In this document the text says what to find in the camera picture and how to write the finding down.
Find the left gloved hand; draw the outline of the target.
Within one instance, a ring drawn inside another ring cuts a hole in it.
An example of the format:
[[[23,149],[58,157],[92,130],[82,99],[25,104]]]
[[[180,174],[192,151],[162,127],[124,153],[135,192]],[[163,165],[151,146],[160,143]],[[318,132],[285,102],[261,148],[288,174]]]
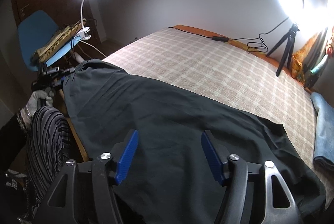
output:
[[[24,111],[29,119],[32,119],[33,115],[42,106],[53,106],[54,93],[45,92],[43,90],[34,91],[30,96]]]

